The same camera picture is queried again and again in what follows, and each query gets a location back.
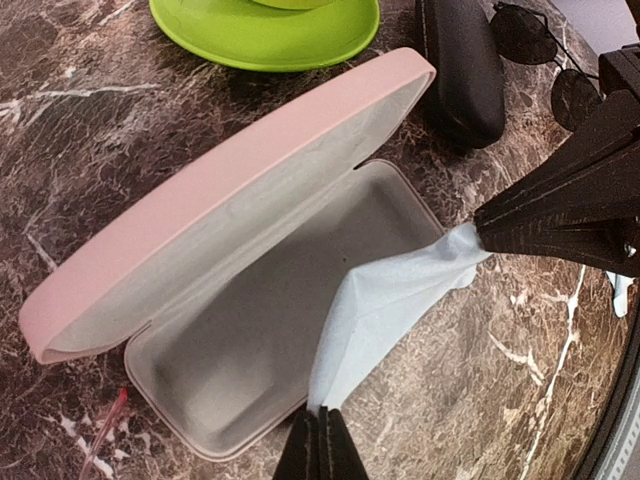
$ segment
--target green plate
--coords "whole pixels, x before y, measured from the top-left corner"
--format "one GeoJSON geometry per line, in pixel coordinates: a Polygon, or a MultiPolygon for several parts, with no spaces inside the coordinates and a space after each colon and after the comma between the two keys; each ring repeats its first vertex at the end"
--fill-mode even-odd
{"type": "Polygon", "coordinates": [[[253,0],[254,2],[268,5],[269,7],[287,8],[289,10],[311,10],[324,7],[333,0],[253,0]]]}
{"type": "Polygon", "coordinates": [[[160,28],[207,60],[246,70],[296,72],[363,50],[380,23],[377,0],[334,0],[284,10],[252,0],[150,0],[160,28]]]}

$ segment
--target brown marble countertop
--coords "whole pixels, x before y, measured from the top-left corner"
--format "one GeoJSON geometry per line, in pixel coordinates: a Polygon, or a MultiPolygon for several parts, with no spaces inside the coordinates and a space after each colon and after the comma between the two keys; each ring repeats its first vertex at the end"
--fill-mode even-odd
{"type": "MultiPolygon", "coordinates": [[[[546,0],[522,1],[594,71],[595,55],[546,0]]],[[[487,13],[490,4],[485,0],[487,13]]],[[[76,478],[117,396],[126,412],[94,478],[268,479],[287,425],[236,460],[195,457],[135,392],[123,347],[41,366],[17,326],[23,299],[92,235],[254,120],[347,68],[413,46],[413,2],[383,0],[373,44],[347,64],[261,74],[170,42],[143,0],[8,0],[0,16],[0,478],[76,478]]],[[[421,107],[379,156],[400,166],[446,227],[539,165],[567,137],[555,64],[504,61],[508,121],[460,152],[421,107]]],[[[628,320],[603,272],[497,255],[443,299],[344,410],[372,479],[565,479],[611,389],[628,320]],[[571,299],[577,309],[571,310],[571,299]]]]}

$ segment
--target pink glasses case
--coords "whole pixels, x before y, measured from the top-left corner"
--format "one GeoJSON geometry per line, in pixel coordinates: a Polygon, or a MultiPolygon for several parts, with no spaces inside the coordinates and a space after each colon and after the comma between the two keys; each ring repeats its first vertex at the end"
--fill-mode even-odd
{"type": "Polygon", "coordinates": [[[304,402],[348,269],[441,235],[395,167],[363,163],[434,76],[396,50],[185,167],[27,299],[20,326],[36,359],[129,339],[129,377],[176,435],[211,461],[239,455],[304,402]]]}

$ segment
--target sunglasses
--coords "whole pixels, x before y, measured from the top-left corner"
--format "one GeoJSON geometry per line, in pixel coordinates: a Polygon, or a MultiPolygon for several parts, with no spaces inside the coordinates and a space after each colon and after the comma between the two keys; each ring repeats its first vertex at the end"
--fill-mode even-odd
{"type": "Polygon", "coordinates": [[[551,88],[551,111],[560,125],[575,132],[602,103],[598,90],[590,80],[598,77],[582,71],[551,33],[543,13],[503,2],[498,2],[493,8],[496,14],[490,25],[500,55],[524,65],[555,62],[560,67],[561,71],[551,88]],[[575,65],[575,69],[565,68],[556,59],[558,48],[575,65]]]}

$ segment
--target glasses case lid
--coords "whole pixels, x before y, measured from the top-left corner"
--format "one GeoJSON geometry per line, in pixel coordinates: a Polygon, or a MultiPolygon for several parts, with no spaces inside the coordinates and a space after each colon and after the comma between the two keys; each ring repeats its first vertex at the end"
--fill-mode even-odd
{"type": "Polygon", "coordinates": [[[304,208],[393,134],[434,76],[411,49],[382,55],[265,116],[165,181],[26,300],[19,323],[35,358],[53,363],[101,353],[149,322],[168,321],[158,320],[160,312],[175,311],[203,269],[213,267],[204,265],[212,246],[228,249],[225,261],[232,262],[276,220],[304,208]],[[166,248],[173,242],[184,245],[180,255],[166,248]]]}

